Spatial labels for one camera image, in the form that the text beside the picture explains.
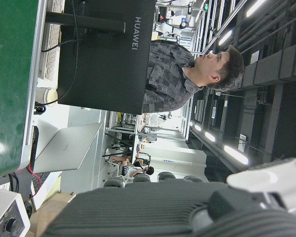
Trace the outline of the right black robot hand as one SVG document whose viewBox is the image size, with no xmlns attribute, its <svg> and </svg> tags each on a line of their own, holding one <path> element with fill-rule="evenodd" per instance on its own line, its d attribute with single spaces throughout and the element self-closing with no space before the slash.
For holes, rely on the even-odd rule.
<svg viewBox="0 0 296 237">
<path fill-rule="evenodd" d="M 166 178 L 77 195 L 45 237 L 296 237 L 296 158 L 225 183 Z"/>
</svg>

